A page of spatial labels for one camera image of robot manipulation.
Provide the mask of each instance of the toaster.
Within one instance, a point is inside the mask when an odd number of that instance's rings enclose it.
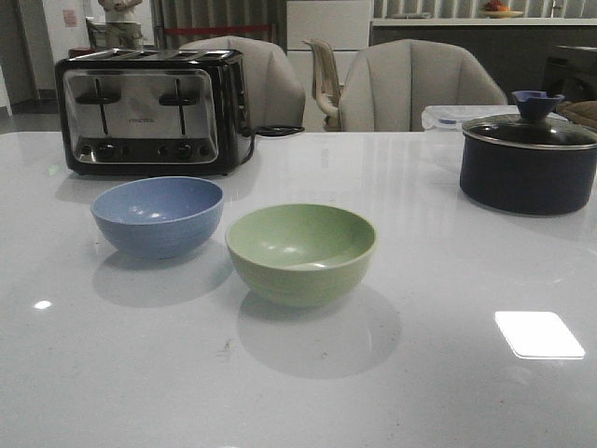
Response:
[[[85,175],[224,175],[252,154],[243,55],[109,49],[55,66],[67,166]]]

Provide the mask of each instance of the chair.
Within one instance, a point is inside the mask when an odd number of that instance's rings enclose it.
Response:
[[[94,51],[105,49],[105,24],[100,25],[85,18],[87,36],[90,40],[90,47]]]
[[[303,42],[311,48],[313,55],[312,98],[326,114],[324,129],[339,131],[341,86],[334,50],[325,40],[310,39]]]
[[[340,98],[343,131],[421,131],[428,105],[505,105],[477,59],[449,44],[404,39],[359,51]]]
[[[243,57],[244,78],[253,127],[301,126],[305,90],[280,47],[271,42],[227,35],[189,42],[180,49],[237,49]]]

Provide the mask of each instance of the pot lid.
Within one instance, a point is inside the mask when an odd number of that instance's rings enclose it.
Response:
[[[529,149],[579,150],[597,147],[597,133],[563,119],[527,121],[520,115],[495,115],[463,123],[463,133],[477,140]]]
[[[463,123],[463,133],[477,140],[509,147],[548,150],[580,150],[597,147],[597,133],[589,128],[546,117],[561,95],[543,91],[515,91],[520,115],[496,115]]]

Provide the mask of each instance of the green bowl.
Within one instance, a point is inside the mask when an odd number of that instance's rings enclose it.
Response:
[[[333,301],[358,285],[375,240],[359,215],[308,203],[257,210],[226,233],[243,281],[264,299],[298,307]]]

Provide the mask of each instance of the door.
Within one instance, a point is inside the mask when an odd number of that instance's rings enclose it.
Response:
[[[37,98],[17,0],[0,1],[0,63],[11,105]]]

